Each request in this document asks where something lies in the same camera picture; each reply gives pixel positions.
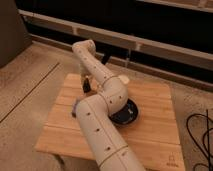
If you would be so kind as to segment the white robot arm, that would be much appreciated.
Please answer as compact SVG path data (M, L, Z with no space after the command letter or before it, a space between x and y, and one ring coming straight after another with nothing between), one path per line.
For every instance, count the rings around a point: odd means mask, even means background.
M146 171L136 154L110 121L128 100L127 86L98 61L93 40L76 42L73 53L102 90L76 105L76 118L100 171Z

